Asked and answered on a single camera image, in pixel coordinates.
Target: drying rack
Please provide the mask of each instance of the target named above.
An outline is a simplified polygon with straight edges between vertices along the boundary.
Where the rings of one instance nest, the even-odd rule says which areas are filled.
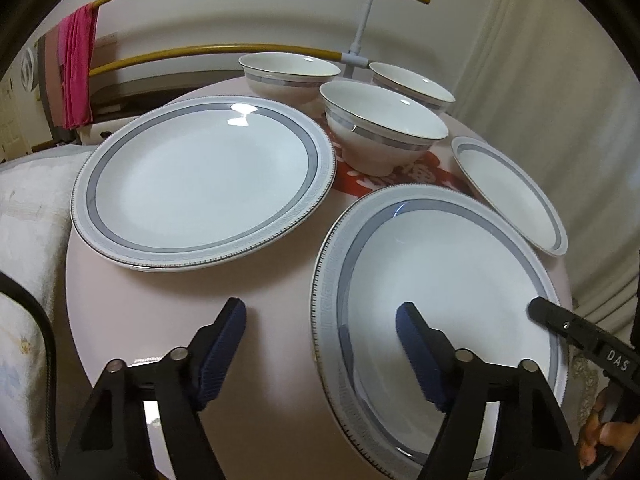
[[[95,0],[94,7],[100,7],[113,0]],[[431,0],[415,0],[422,4],[428,4]],[[176,57],[199,56],[202,54],[249,54],[252,52],[292,52],[294,54],[304,54],[306,56],[318,57],[328,61],[340,62],[346,65],[344,76],[352,77],[355,67],[367,68],[369,59],[360,56],[360,47],[362,35],[367,26],[369,13],[373,0],[365,0],[360,11],[360,19],[356,34],[347,52],[334,52],[332,50],[324,50],[320,48],[312,48],[308,46],[295,46],[274,43],[235,43],[235,44],[203,44],[197,46],[182,46],[178,48],[169,48],[166,50],[158,50],[148,54],[127,57],[126,59],[116,60],[101,66],[92,68],[89,76],[97,76],[128,66],[138,65],[151,61],[162,59],[173,59]]]

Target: round table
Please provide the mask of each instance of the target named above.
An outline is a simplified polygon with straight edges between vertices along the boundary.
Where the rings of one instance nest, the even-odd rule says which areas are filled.
[[[254,95],[244,78],[237,78],[179,100],[221,94]],[[306,111],[318,113],[317,108]],[[453,118],[441,117],[451,137],[477,137]],[[68,318],[92,384],[113,358],[130,365],[186,346],[199,327],[216,319],[230,296],[246,303],[247,326],[238,353],[220,396],[200,414],[230,479],[383,478],[334,421],[316,372],[309,314],[316,256],[334,221],[357,196],[393,182],[465,184],[447,139],[432,147],[431,166],[416,166],[391,179],[361,175],[339,154],[337,149],[334,188],[309,219],[268,247],[223,265],[167,274],[124,269],[95,253],[72,230],[66,258]],[[541,259],[562,305],[571,308],[562,259]],[[156,467],[173,479],[157,405],[146,402],[145,411]]]

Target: white plastic connector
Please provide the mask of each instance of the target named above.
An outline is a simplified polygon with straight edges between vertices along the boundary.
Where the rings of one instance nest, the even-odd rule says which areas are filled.
[[[369,59],[366,57],[358,56],[357,54],[350,54],[349,52],[343,52],[340,57],[340,62],[345,65],[357,66],[359,68],[368,68]]]

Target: metal screw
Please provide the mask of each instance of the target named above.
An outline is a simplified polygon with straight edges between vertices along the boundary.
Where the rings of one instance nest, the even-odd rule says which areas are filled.
[[[456,359],[463,363],[468,363],[474,359],[474,355],[469,350],[460,349],[456,350]]]
[[[184,346],[178,346],[178,348],[171,350],[169,357],[174,361],[182,361],[186,359],[187,355],[189,355],[189,351]]]
[[[118,370],[122,370],[122,367],[125,367],[125,366],[126,364],[122,359],[114,359],[107,363],[107,371],[113,374]]]
[[[531,359],[524,359],[522,361],[522,367],[527,372],[537,372],[538,371],[538,365],[534,361],[532,361]]]

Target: white wall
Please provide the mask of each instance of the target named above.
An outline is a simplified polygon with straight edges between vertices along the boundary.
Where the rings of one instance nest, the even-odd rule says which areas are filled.
[[[92,0],[62,0],[30,42]],[[100,8],[97,37],[118,43],[95,60],[203,43],[285,43],[346,51],[363,0],[115,0]],[[362,55],[399,64],[454,88],[478,36],[490,0],[375,0]],[[183,70],[237,68],[237,56],[200,56],[149,63],[105,75],[94,86]],[[29,99],[19,99],[28,110]],[[30,112],[27,130],[44,116]]]

